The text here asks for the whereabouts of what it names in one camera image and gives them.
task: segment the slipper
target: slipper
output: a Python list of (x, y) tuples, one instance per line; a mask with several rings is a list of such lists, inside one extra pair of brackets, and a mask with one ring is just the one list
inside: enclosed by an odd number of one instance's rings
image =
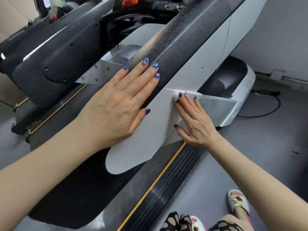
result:
[(192, 230), (193, 231), (206, 231), (205, 226), (202, 224), (202, 222), (195, 216), (190, 216), (190, 219), (192, 221)]
[(250, 209), (248, 205), (248, 201), (243, 193), (239, 190), (230, 190), (227, 193), (227, 200), (230, 210), (234, 213), (234, 209), (237, 206), (240, 206), (245, 209), (248, 216), (250, 214)]

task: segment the floor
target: floor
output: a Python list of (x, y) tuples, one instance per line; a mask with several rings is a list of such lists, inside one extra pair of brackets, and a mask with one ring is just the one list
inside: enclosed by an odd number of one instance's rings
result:
[[(254, 89), (280, 91), (280, 109), (261, 118), (236, 119), (230, 126), (223, 128), (221, 134), (252, 161), (308, 201), (308, 94), (263, 82), (256, 82)], [(251, 94), (240, 115), (261, 115), (270, 112), (276, 105), (277, 100), (271, 96)], [(2, 169), (29, 153), (30, 147), (22, 137), (10, 132), (11, 124), (14, 122), (11, 108), (0, 103), (0, 110)], [(208, 154), (157, 221), (153, 230), (159, 229), (171, 211), (195, 215), (209, 228), (228, 213), (225, 195), (228, 190), (234, 188), (237, 188), (235, 183)], [(251, 219), (256, 231), (267, 230), (253, 209)], [(64, 229), (26, 217), (15, 229), (21, 230)]]

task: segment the gray wall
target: gray wall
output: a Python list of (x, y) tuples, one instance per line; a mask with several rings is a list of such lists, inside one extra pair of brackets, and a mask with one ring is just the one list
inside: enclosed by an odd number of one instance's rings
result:
[(256, 71), (308, 80), (308, 0), (267, 0), (233, 55)]

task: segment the cartoon decoration on slipper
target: cartoon decoration on slipper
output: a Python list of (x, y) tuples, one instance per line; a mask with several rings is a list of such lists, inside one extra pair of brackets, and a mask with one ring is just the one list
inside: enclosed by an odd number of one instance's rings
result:
[(239, 204), (242, 207), (244, 206), (244, 202), (240, 197), (240, 196), (242, 196), (242, 197), (244, 197), (244, 196), (240, 192), (231, 191), (230, 195), (232, 196), (234, 202), (236, 202), (237, 204)]

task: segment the orange stripe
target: orange stripe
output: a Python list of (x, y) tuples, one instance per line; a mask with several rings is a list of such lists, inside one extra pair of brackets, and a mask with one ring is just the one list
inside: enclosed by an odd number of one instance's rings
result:
[(172, 161), (176, 158), (176, 156), (180, 153), (180, 151), (182, 150), (182, 148), (185, 146), (186, 143), (183, 143), (183, 145), (180, 147), (180, 149), (176, 152), (176, 154), (172, 157), (172, 159), (169, 161), (169, 163), (166, 165), (166, 167), (164, 168), (163, 171), (161, 171), (161, 173), (159, 174), (159, 176), (156, 178), (156, 180), (153, 182), (153, 184), (150, 186), (150, 188), (147, 190), (147, 192), (142, 196), (142, 198), (139, 200), (139, 202), (137, 203), (137, 205), (134, 207), (134, 209), (130, 212), (130, 214), (126, 217), (126, 219), (123, 221), (123, 223), (120, 225), (120, 227), (117, 229), (117, 231), (120, 231), (123, 226), (125, 225), (125, 223), (128, 221), (128, 219), (132, 216), (132, 214), (135, 212), (135, 210), (137, 209), (137, 207), (139, 207), (139, 205), (141, 204), (141, 202), (144, 200), (144, 198), (148, 195), (148, 193), (152, 190), (152, 188), (154, 187), (154, 185), (156, 184), (156, 182), (160, 179), (160, 177), (164, 174), (164, 172), (167, 170), (167, 168), (170, 166), (170, 164), (172, 163)]
[(20, 104), (16, 104), (16, 107), (21, 106), (23, 103), (25, 103), (27, 100), (29, 100), (29, 97), (26, 98), (23, 102), (21, 102)]
[(71, 98), (69, 98), (63, 105), (61, 105), (55, 112), (53, 112), (52, 115), (50, 115), (45, 121), (43, 121), (37, 128), (35, 128), (32, 132), (30, 132), (30, 135), (32, 135), (34, 132), (36, 132), (42, 125), (44, 125), (50, 118), (52, 118), (53, 115), (55, 115), (60, 109), (62, 109), (68, 102), (70, 102), (75, 96), (78, 95), (88, 84), (85, 84), (78, 92), (76, 92)]

